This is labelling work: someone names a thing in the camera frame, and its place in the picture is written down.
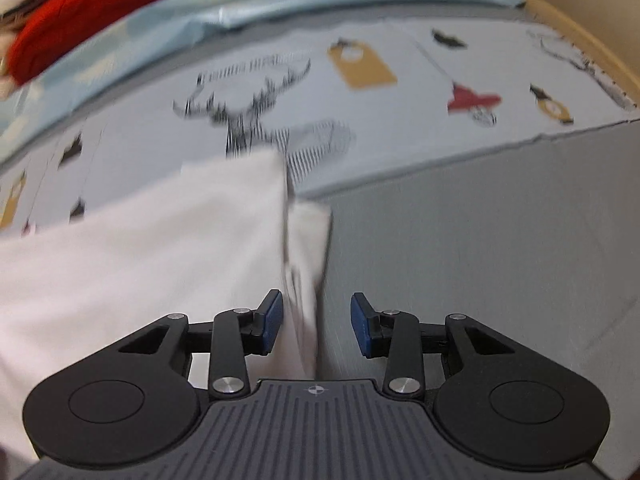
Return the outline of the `red folded blanket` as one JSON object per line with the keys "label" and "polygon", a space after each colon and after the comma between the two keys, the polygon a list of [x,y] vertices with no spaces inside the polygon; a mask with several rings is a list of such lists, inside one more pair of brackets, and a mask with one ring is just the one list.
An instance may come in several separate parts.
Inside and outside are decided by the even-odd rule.
{"label": "red folded blanket", "polygon": [[156,0],[46,0],[13,26],[1,25],[1,87],[10,92],[63,55]]}

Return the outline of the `deer print grey sheet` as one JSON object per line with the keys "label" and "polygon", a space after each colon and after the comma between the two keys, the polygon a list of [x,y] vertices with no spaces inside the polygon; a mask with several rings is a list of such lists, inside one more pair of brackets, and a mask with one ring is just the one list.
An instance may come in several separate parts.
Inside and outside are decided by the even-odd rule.
{"label": "deer print grey sheet", "polygon": [[639,109],[553,29],[500,18],[381,18],[204,52],[33,146],[1,175],[17,235],[191,164],[280,151],[302,194],[510,144],[636,122]]}

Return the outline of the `light blue patterned quilt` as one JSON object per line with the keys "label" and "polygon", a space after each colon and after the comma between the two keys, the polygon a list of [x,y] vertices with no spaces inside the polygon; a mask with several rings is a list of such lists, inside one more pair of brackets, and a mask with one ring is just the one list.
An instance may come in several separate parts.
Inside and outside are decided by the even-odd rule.
{"label": "light blue patterned quilt", "polygon": [[480,3],[504,8],[524,0],[160,0],[80,44],[1,104],[1,159],[116,82],[229,30],[304,12],[400,2]]}

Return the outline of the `white small shirt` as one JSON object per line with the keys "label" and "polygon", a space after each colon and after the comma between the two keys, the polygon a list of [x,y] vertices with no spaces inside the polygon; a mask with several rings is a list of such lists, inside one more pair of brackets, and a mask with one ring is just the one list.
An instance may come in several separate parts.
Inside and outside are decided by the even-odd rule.
{"label": "white small shirt", "polygon": [[250,378],[310,379],[331,213],[296,198],[261,150],[184,168],[82,220],[1,244],[1,447],[36,458],[22,424],[44,378],[164,315],[204,322],[270,290],[284,320]]}

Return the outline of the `wooden bed frame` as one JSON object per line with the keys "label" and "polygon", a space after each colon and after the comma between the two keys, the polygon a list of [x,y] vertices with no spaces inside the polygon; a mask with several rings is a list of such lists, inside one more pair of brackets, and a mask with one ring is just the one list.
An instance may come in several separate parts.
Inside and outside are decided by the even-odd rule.
{"label": "wooden bed frame", "polygon": [[639,99],[639,0],[526,0],[525,9],[587,53]]}

